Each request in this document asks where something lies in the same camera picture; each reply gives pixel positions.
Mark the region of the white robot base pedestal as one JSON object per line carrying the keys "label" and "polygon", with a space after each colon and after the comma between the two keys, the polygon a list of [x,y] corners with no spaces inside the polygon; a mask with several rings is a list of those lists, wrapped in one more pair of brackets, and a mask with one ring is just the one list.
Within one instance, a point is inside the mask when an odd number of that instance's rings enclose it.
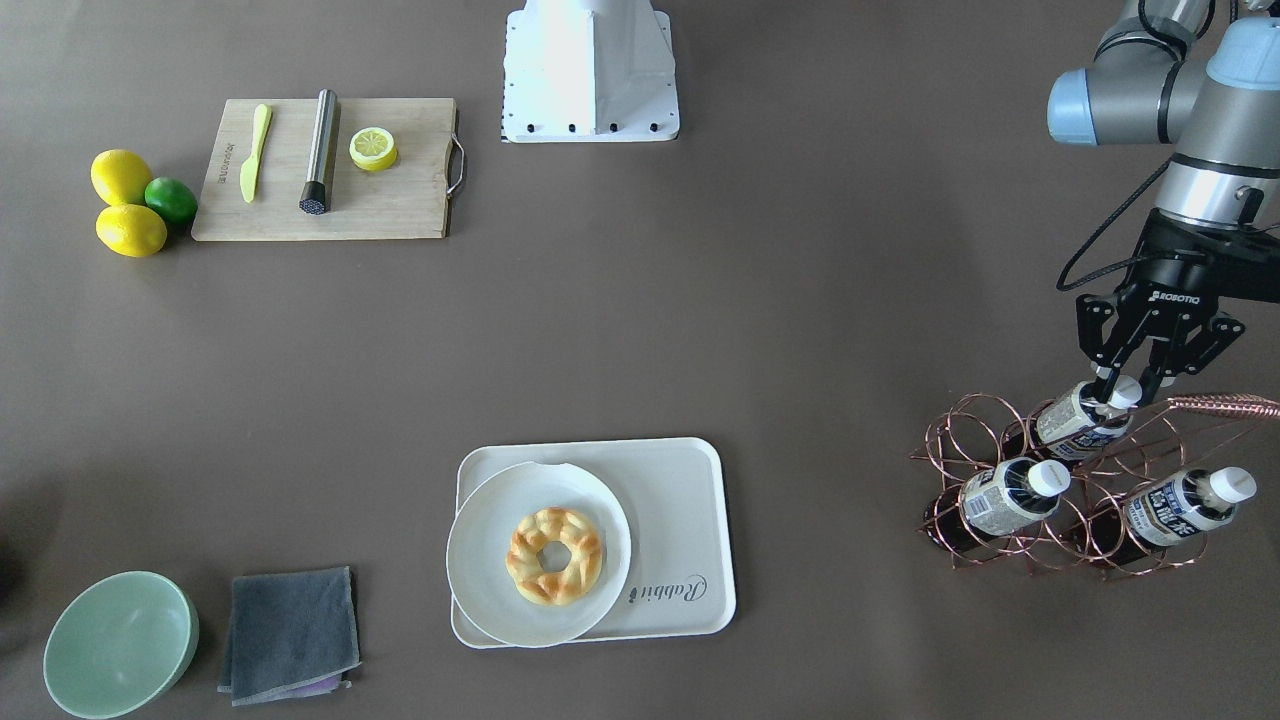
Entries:
{"label": "white robot base pedestal", "polygon": [[678,136],[671,20],[649,1],[527,1],[507,15],[503,67],[506,142]]}

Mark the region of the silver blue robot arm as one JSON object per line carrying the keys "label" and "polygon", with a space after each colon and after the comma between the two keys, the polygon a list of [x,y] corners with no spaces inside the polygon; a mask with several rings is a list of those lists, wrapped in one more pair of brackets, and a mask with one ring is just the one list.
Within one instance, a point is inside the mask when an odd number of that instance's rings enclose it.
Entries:
{"label": "silver blue robot arm", "polygon": [[1143,343],[1142,404],[1202,372],[1244,327],[1220,299],[1277,301],[1277,238],[1256,218],[1277,197],[1277,5],[1231,22],[1204,63],[1188,56],[1210,1],[1129,1],[1089,67],[1060,76],[1047,126],[1061,143],[1169,143],[1155,205],[1124,277],[1076,300],[1079,345],[1107,398]]}

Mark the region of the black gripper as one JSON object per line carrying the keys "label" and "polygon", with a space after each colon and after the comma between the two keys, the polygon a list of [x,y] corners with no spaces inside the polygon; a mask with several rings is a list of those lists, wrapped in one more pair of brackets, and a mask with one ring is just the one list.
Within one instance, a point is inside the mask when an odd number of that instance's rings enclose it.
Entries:
{"label": "black gripper", "polygon": [[1108,400],[1120,368],[1149,337],[1142,404],[1156,400],[1176,375],[1198,374],[1245,332],[1226,313],[1160,313],[1151,320],[1151,291],[1207,307],[1219,299],[1279,301],[1277,237],[1249,225],[1197,225],[1155,209],[1146,219],[1137,263],[1120,293],[1076,297],[1082,351],[1101,370],[1091,397]]}

